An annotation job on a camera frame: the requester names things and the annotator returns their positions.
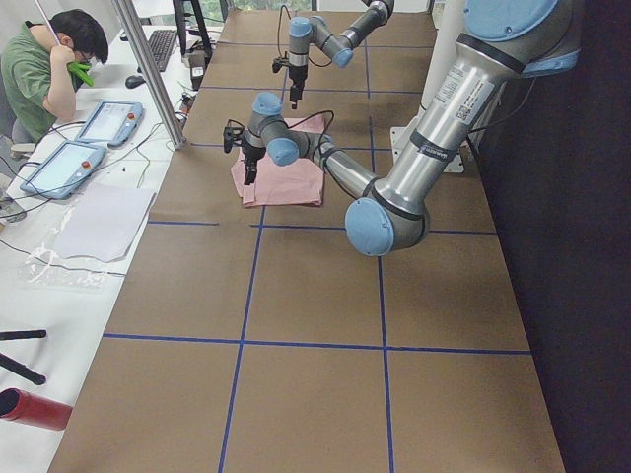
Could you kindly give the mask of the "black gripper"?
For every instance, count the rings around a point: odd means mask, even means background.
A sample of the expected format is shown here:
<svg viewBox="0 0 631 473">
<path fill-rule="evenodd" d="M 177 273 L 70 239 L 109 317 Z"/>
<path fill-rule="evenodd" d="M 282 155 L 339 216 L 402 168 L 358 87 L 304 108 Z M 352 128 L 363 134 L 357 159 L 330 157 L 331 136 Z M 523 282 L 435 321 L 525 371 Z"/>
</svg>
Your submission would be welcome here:
<svg viewBox="0 0 631 473">
<path fill-rule="evenodd" d="M 266 148 L 255 141 L 245 125 L 229 119 L 223 131 L 223 149 L 226 154 L 229 154 L 234 147 L 240 147 L 245 156 L 244 185 L 254 184 L 257 177 L 257 163 L 264 157 Z"/>
<path fill-rule="evenodd" d="M 282 67 L 289 69 L 289 77 L 293 83 L 290 89 L 290 104 L 292 109 L 297 109 L 299 101 L 303 98 L 303 86 L 308 78 L 309 57 L 307 54 L 289 53 L 274 58 L 272 72 L 278 73 Z"/>
</svg>

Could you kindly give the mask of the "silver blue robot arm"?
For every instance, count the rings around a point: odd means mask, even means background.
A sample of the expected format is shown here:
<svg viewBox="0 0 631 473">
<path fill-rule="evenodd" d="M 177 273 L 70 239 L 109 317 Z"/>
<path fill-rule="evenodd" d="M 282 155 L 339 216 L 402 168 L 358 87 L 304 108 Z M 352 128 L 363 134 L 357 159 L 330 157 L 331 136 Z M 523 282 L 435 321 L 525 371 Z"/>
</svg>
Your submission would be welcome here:
<svg viewBox="0 0 631 473">
<path fill-rule="evenodd" d="M 312 45 L 332 64 L 344 68 L 354 57 L 354 50 L 394 13 L 394 1 L 364 1 L 364 4 L 367 10 L 341 34 L 335 34 L 321 16 L 296 16 L 290 20 L 289 49 L 273 60 L 272 71 L 277 73 L 282 67 L 289 70 L 292 109 L 296 109 L 303 98 Z"/>
<path fill-rule="evenodd" d="M 224 148 L 242 150 L 246 183 L 256 180 L 264 157 L 281 167 L 306 158 L 327 172 L 353 199 L 345 230 L 359 252 L 383 256 L 414 246 L 428 232 L 426 196 L 499 88 L 576 65 L 584 9 L 581 1 L 466 2 L 454 63 L 429 105 L 409 122 L 384 177 L 363 168 L 326 134 L 291 128 L 281 100 L 270 92 L 257 95 L 247 125 L 226 125 Z"/>
</svg>

